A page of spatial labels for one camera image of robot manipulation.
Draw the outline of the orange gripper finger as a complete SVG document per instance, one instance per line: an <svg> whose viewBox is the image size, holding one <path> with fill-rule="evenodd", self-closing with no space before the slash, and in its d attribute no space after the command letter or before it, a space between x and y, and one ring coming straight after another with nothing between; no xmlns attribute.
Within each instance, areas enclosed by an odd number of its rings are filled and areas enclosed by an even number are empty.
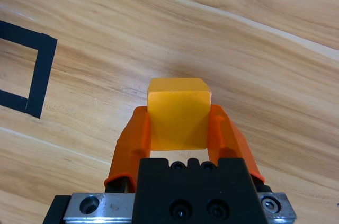
<svg viewBox="0 0 339 224"><path fill-rule="evenodd" d="M242 158L258 192L271 192L265 185L246 138L222 107L212 105L209 113L207 151L209 160L218 164L221 158Z"/></svg>
<svg viewBox="0 0 339 224"><path fill-rule="evenodd" d="M110 171L104 181L106 193L134 193L140 160L150 157L151 125L146 106L135 108L117 140Z"/></svg>

